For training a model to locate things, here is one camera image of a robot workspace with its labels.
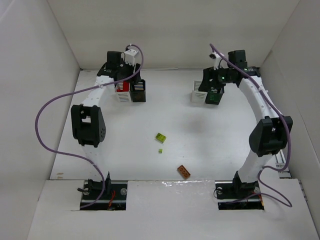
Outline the left white slotted bin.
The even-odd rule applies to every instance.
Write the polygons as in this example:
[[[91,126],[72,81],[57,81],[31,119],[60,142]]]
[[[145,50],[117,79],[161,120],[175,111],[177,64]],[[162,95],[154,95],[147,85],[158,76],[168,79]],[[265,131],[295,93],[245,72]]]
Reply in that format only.
[[[130,91],[117,92],[116,90],[117,90],[117,85],[115,87],[115,93],[116,93],[116,97],[120,103],[131,103],[132,102]]]

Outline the aluminium rail right side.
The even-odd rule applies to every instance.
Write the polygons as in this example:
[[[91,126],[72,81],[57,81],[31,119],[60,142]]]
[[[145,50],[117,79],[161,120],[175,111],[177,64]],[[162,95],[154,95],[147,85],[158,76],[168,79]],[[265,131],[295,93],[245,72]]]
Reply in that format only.
[[[286,157],[283,153],[283,150],[280,150],[279,153],[275,155],[275,166],[278,170],[282,169],[286,165]],[[292,175],[289,168],[287,167],[283,171],[278,172],[280,179],[291,179]]]

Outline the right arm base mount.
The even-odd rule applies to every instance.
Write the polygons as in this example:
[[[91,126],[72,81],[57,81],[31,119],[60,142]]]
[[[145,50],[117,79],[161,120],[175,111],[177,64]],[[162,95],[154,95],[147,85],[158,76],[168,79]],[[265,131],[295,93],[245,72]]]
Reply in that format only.
[[[240,188],[236,188],[232,181],[215,181],[213,194],[220,211],[264,210],[261,196],[255,195],[259,191],[257,181]]]

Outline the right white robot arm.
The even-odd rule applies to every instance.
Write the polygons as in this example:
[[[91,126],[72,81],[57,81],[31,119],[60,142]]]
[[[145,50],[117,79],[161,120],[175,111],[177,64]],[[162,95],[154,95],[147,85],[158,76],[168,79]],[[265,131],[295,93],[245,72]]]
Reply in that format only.
[[[210,54],[214,65],[203,70],[198,88],[206,93],[208,105],[219,105],[225,86],[235,84],[246,97],[256,119],[256,126],[249,135],[250,152],[235,173],[231,183],[216,185],[219,199],[244,199],[254,195],[259,188],[260,172],[267,162],[291,144],[289,140],[293,119],[284,116],[272,103],[265,89],[258,67],[248,66],[244,50],[230,51],[228,56],[213,50]]]

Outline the right white slotted bin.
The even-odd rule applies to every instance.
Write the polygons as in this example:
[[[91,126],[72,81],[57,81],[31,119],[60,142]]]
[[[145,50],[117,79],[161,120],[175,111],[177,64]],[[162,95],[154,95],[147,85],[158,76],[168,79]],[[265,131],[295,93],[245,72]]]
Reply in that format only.
[[[208,93],[206,91],[199,91],[201,81],[195,80],[191,92],[190,101],[194,104],[205,104]]]

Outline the red lego plate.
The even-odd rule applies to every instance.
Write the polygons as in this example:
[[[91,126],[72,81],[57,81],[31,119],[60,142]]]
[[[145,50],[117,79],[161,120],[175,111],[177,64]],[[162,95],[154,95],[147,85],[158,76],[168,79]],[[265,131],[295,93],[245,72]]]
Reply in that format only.
[[[129,92],[130,91],[130,83],[129,82],[120,82],[116,87],[117,92]]]

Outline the black slotted bin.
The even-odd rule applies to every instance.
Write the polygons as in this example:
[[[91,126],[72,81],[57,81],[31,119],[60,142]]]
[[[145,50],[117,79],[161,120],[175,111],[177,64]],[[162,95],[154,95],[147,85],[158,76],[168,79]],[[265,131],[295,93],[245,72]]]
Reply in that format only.
[[[130,85],[130,97],[134,103],[146,102],[146,81],[141,79],[137,84]]]
[[[205,103],[208,105],[219,105],[224,93],[225,93],[224,87],[222,88],[211,87],[210,90],[207,92]]]

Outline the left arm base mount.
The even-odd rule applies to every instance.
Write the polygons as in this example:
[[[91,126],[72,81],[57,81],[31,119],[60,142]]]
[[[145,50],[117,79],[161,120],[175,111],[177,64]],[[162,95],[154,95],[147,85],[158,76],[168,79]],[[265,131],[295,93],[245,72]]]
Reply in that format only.
[[[102,190],[102,182],[87,180],[77,191],[81,193],[80,210],[125,211],[127,205],[128,182],[110,181],[103,195],[93,203]]]

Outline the left black slotted bin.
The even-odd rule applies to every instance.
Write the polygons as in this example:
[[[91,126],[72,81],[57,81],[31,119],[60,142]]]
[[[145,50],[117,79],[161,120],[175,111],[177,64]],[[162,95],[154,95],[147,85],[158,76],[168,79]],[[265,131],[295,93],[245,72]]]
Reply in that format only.
[[[137,84],[130,85],[130,97],[134,103],[146,102],[146,81],[141,79]]]

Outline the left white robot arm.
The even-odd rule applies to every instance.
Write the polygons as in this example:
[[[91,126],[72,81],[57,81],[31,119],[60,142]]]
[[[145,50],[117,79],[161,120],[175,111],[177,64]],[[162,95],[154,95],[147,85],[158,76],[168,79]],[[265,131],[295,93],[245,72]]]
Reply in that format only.
[[[86,158],[101,168],[103,156],[101,143],[107,128],[102,106],[108,97],[116,97],[122,103],[146,101],[146,82],[141,78],[138,63],[140,52],[127,48],[125,51],[108,51],[106,62],[96,75],[95,88],[80,104],[71,107],[72,135],[82,146]]]

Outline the right black slotted bin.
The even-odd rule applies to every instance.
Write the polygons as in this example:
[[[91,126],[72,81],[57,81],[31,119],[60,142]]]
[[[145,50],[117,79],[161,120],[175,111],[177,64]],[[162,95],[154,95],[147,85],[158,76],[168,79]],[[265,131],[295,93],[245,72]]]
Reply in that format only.
[[[222,88],[211,87],[210,90],[207,92],[205,103],[208,105],[219,105],[224,93],[225,93],[224,87]]]

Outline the white slotted bin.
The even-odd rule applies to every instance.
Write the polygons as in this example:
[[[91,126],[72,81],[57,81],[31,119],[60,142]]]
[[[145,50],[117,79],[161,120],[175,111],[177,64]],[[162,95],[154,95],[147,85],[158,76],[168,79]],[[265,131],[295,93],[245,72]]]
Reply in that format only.
[[[205,104],[208,93],[206,91],[199,91],[201,81],[195,80],[191,92],[190,101],[194,104]]]
[[[116,97],[120,103],[131,103],[132,102],[130,91],[117,92],[116,90],[117,90],[117,85],[115,87],[115,93],[116,93]]]

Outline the orange lego plate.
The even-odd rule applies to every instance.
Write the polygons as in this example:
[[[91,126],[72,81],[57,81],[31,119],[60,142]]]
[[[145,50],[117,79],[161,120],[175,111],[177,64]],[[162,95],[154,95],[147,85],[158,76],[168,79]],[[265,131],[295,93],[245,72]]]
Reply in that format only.
[[[184,179],[188,179],[191,176],[191,174],[188,172],[188,170],[183,165],[180,165],[177,168],[177,171]]]

